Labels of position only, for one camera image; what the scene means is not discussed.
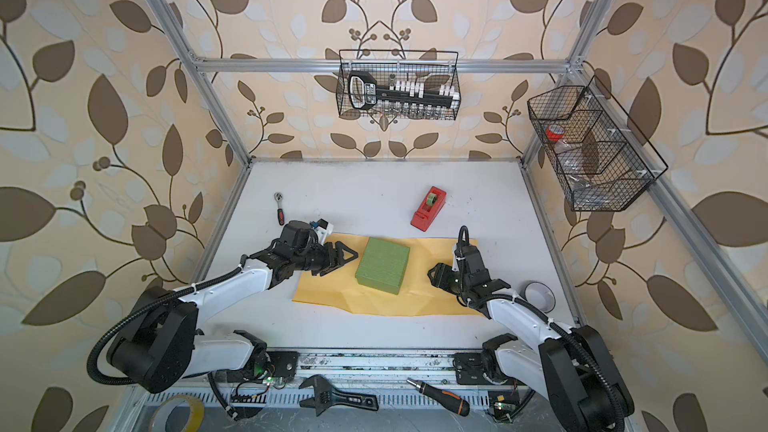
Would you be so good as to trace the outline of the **yellow orange wrapping paper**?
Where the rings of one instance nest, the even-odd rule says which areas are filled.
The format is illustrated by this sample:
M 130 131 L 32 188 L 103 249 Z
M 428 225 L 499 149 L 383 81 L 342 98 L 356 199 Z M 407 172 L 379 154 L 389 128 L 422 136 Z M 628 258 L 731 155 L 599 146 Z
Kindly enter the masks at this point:
M 297 303 L 334 307 L 352 314 L 384 317 L 475 316 L 448 292 L 431 285 L 427 272 L 438 263 L 451 263 L 455 242 L 449 238 L 397 239 L 410 249 L 398 294 L 358 283 L 356 259 L 325 275 L 301 274 L 293 300 Z

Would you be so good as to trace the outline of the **green gift box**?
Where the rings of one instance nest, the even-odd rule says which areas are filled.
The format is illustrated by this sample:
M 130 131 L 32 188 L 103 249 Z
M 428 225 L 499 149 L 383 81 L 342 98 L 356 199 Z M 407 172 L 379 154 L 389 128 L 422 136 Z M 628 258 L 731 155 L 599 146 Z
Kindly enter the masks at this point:
M 410 248 L 380 238 L 370 238 L 355 278 L 359 285 L 398 295 L 407 269 Z

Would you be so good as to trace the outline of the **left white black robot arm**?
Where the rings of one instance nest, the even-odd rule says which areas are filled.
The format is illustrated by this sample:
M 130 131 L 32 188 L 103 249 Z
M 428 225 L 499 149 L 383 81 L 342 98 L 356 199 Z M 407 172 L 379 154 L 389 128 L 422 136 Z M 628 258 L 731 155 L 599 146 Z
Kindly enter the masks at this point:
M 329 241 L 332 230 L 323 219 L 292 220 L 266 248 L 242 256 L 222 276 L 174 290 L 149 288 L 97 340 L 86 360 L 89 378 L 101 385 L 138 385 L 159 393 L 183 378 L 252 366 L 266 349 L 264 341 L 241 329 L 205 333 L 204 325 L 296 272 L 323 277 L 358 259 L 358 252 L 343 242 Z

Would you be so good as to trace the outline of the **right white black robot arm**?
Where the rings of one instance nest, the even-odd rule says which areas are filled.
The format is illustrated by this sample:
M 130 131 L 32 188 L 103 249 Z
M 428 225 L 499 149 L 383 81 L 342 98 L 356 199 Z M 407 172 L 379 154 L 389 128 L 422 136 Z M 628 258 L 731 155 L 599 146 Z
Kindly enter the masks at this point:
M 459 242 L 453 254 L 427 272 L 431 285 L 508 330 L 490 352 L 489 380 L 516 379 L 546 397 L 567 431 L 624 431 L 634 402 L 597 330 L 558 322 L 493 279 L 476 246 Z

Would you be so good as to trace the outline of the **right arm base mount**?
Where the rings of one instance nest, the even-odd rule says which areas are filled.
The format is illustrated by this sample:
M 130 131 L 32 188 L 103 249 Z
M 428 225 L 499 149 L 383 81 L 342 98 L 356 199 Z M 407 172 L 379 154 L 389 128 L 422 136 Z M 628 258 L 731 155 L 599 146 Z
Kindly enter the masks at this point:
M 534 351 L 511 333 L 485 341 L 479 352 L 458 352 L 452 365 L 460 385 L 512 386 L 526 384 L 544 388 L 540 360 Z

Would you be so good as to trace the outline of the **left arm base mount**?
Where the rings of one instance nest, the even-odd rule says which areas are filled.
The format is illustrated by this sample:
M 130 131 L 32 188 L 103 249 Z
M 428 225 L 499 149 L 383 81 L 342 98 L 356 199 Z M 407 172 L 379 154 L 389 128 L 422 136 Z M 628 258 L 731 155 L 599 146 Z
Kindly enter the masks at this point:
M 226 372 L 228 382 L 275 382 L 277 387 L 283 387 L 294 380 L 298 369 L 297 351 L 270 351 L 266 342 L 253 334 L 244 330 L 234 333 L 247 339 L 254 349 L 241 369 Z

